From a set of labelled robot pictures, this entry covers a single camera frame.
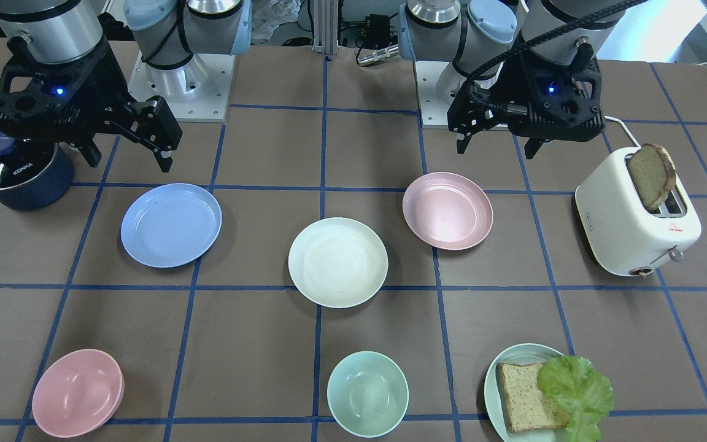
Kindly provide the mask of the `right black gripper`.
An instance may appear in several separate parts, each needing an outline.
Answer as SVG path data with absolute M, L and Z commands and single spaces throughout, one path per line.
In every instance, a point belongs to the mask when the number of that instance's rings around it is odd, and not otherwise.
M 12 57 L 0 78 L 2 133 L 72 142 L 92 168 L 102 157 L 93 137 L 124 134 L 146 147 L 163 173 L 171 170 L 182 129 L 165 98 L 135 101 L 129 94 L 107 37 L 81 58 L 59 64 L 37 62 L 24 37 L 11 37 L 7 46 Z

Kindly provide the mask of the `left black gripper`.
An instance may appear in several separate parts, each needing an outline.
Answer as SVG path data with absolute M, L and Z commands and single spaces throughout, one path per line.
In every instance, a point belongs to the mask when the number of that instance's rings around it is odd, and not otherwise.
M 503 62 L 496 83 L 460 87 L 448 111 L 448 129 L 463 155 L 473 135 L 505 124 L 528 138 L 525 159 L 547 141 L 588 142 L 605 129 L 600 104 L 601 72 L 593 45 L 573 45 L 569 64 L 546 61 L 526 50 Z

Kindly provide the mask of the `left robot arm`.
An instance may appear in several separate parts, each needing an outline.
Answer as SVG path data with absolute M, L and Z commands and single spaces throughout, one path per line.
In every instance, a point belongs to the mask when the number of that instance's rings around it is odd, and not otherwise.
M 504 124 L 525 157 L 556 140 L 589 142 L 606 128 L 597 52 L 637 1 L 407 1 L 398 48 L 455 74 L 446 126 L 463 154 Z

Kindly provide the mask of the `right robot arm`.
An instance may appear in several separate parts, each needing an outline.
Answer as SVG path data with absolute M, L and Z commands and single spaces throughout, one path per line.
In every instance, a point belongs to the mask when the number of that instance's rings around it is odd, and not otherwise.
M 163 173 L 182 129 L 166 76 L 184 76 L 200 54 L 247 53 L 250 1 L 126 1 L 126 25 L 141 61 L 157 74 L 152 94 L 129 92 L 87 1 L 0 1 L 0 28 L 12 54 L 0 78 L 0 132 L 16 139 L 65 142 L 88 165 L 101 159 L 95 135 L 119 134 L 152 152 Z

